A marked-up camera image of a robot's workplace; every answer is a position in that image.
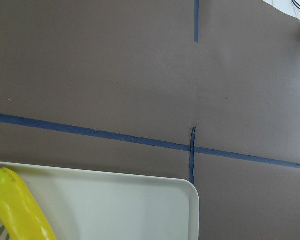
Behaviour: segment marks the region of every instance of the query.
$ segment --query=black cable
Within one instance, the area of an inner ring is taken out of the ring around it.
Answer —
[[[291,0],[293,5],[300,10],[300,4],[296,0]]]

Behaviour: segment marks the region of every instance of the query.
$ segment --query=blue tape strip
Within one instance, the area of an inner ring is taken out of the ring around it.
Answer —
[[[177,143],[167,142],[167,141],[160,141],[155,139],[148,139],[143,137],[129,136],[129,135],[118,134],[109,131],[98,131],[90,128],[65,125],[65,124],[59,124],[59,123],[54,123],[49,121],[41,121],[41,120],[35,120],[31,118],[12,116],[6,114],[0,114],[0,123],[14,124],[14,125],[20,125],[20,126],[26,126],[26,127],[32,127],[38,129],[46,129],[46,130],[52,130],[52,131],[70,133],[70,134],[85,135],[85,136],[96,137],[96,138],[112,139],[112,140],[118,140],[123,142],[143,144],[143,145],[155,146],[160,148],[169,148],[169,149],[186,151],[186,152],[191,151],[191,146],[189,145],[177,144]],[[213,156],[219,156],[225,158],[246,160],[251,162],[279,165],[279,166],[284,166],[289,168],[300,169],[300,164],[298,163],[275,160],[275,159],[258,157],[258,156],[250,156],[250,155],[239,154],[239,153],[228,152],[228,151],[220,151],[220,150],[214,150],[214,149],[203,148],[203,147],[194,147],[194,152],[198,154],[207,154],[207,155],[213,155]]]
[[[190,166],[189,166],[189,182],[193,185],[195,184],[195,140],[196,140],[196,129],[195,126],[191,133],[191,143],[190,143]]]
[[[199,5],[200,0],[194,0],[194,41],[199,43]]]

